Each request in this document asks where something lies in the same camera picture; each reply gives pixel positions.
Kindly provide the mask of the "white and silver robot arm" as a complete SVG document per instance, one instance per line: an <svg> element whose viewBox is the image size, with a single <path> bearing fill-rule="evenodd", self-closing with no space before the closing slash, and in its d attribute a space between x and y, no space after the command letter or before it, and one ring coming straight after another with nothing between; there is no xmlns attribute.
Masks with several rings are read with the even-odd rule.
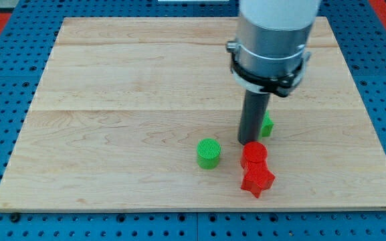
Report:
<svg viewBox="0 0 386 241"><path fill-rule="evenodd" d="M302 81L306 45L320 0L241 0L235 39L227 42L235 81L252 96L287 97Z"/></svg>

